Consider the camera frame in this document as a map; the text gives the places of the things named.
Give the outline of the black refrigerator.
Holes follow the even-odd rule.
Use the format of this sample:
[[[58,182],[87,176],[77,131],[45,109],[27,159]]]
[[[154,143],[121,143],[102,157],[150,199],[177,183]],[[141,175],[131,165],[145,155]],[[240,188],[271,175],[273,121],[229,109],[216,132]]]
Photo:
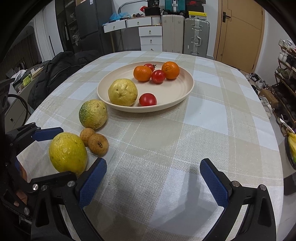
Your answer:
[[[112,14],[111,1],[86,0],[76,3],[75,14],[82,50],[96,50],[100,56],[112,53],[111,37],[103,29]]]

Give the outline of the small yellow guava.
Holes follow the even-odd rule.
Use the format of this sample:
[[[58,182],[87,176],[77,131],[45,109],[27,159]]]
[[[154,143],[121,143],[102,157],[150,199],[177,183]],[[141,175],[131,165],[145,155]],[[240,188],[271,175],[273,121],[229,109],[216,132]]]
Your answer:
[[[138,90],[130,79],[115,80],[108,89],[108,97],[112,104],[132,106],[138,96]]]

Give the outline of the checkered beige tablecloth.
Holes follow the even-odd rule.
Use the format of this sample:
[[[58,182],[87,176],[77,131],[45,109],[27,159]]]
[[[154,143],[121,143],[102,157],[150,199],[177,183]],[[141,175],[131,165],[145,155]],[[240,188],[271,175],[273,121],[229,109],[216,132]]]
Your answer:
[[[222,208],[199,172],[208,158],[243,186],[264,184],[276,223],[283,173],[269,118],[244,75],[190,55],[119,52],[98,58],[55,89],[29,122],[79,134],[79,109],[107,73],[136,62],[173,61],[194,78],[190,95],[154,113],[108,110],[107,172],[85,211],[105,240],[202,240]]]

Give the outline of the green yellow mottled fruit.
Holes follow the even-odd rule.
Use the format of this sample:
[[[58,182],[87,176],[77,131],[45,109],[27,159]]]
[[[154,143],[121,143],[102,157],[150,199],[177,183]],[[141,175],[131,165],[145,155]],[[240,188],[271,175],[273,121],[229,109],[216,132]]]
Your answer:
[[[108,119],[107,106],[103,101],[92,99],[82,104],[79,121],[85,128],[98,130]]]

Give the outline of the teal suitcase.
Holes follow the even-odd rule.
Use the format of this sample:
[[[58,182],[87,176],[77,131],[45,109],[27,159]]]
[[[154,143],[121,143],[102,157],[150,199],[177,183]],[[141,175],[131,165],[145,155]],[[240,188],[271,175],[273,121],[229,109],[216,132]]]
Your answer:
[[[185,0],[165,0],[165,9],[173,13],[179,13],[186,10]]]

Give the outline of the small red tomato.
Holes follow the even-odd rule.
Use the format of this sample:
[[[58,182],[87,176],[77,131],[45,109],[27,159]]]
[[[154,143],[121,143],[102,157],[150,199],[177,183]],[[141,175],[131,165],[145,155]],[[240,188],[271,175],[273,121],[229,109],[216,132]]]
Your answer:
[[[165,72],[163,72],[162,70],[156,70],[151,75],[152,81],[156,84],[163,83],[165,78],[166,78]]]

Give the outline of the cream round plate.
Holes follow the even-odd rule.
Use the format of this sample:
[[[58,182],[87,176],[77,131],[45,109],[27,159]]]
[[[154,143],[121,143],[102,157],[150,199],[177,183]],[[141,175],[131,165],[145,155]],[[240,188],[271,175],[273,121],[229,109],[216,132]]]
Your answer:
[[[132,63],[119,67],[102,78],[97,87],[97,95],[103,102],[111,108],[125,111],[128,113],[150,113],[171,108],[182,102],[189,96],[194,88],[195,82],[192,75],[184,68],[180,67],[180,74],[175,80],[165,80],[161,84],[155,84],[151,80],[148,82],[139,82],[133,76],[133,70],[136,66],[144,62]],[[151,93],[157,99],[157,104],[153,106],[141,106],[136,100],[132,106],[120,106],[112,104],[108,97],[108,89],[112,82],[119,78],[130,79],[138,90],[138,96],[144,93]]]

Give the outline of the large yellow fruit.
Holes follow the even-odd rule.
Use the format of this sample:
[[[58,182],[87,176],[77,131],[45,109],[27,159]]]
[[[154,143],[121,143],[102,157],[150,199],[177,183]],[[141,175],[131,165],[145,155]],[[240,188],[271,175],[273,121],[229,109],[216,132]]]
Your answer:
[[[49,158],[58,172],[71,171],[76,176],[84,172],[88,162],[85,144],[79,136],[68,132],[59,133],[53,138]]]

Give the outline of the shoe rack with shoes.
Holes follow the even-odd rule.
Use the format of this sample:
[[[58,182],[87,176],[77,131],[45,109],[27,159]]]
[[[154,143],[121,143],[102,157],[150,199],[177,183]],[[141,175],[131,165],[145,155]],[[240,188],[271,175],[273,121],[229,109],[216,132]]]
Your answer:
[[[291,40],[280,39],[278,45],[278,67],[274,72],[276,84],[272,86],[278,101],[274,114],[295,130],[295,48]]]

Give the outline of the round red tomato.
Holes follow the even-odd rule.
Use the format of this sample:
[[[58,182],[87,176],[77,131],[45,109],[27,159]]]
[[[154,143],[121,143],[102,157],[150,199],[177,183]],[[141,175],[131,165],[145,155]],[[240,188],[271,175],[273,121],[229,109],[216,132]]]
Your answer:
[[[139,98],[139,104],[141,106],[157,105],[157,99],[152,93],[144,93]]]

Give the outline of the orange tangerine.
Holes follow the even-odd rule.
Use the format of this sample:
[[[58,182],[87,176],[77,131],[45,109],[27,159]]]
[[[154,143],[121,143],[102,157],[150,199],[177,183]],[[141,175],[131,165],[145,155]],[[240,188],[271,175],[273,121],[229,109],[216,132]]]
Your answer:
[[[152,75],[152,71],[147,66],[136,66],[133,71],[133,76],[137,81],[146,82],[149,81]]]
[[[176,79],[180,74],[180,68],[177,63],[168,61],[163,64],[162,71],[165,73],[165,76],[168,80]]]

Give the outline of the silver grey suitcase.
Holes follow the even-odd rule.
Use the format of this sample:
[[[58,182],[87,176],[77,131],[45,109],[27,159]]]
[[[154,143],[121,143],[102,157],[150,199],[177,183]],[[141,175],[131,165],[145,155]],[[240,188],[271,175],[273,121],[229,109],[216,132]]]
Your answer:
[[[186,18],[184,22],[183,53],[207,57],[210,23],[207,20]]]

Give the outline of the brown wooden door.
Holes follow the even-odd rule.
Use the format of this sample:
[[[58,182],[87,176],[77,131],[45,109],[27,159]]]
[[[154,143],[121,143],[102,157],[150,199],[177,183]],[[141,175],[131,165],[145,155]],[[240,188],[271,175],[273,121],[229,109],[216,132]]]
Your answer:
[[[263,40],[264,18],[264,10],[256,1],[218,1],[215,60],[247,73],[254,71]]]

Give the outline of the black jacket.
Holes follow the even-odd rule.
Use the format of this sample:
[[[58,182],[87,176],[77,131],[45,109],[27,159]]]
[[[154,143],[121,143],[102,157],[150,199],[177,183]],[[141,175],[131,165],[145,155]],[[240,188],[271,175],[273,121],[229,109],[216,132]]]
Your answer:
[[[99,58],[96,50],[72,53],[60,52],[47,64],[35,81],[28,96],[28,104],[36,109],[59,85],[68,77],[82,69],[85,65]]]

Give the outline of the large oval red tomato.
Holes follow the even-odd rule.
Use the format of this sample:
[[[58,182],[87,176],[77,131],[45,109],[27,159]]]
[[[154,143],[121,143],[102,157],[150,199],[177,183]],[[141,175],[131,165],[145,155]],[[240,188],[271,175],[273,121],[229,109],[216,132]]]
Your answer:
[[[156,65],[151,64],[151,63],[147,63],[147,64],[145,64],[145,66],[148,67],[149,69],[151,69],[152,72],[154,72],[154,70],[156,68]]]

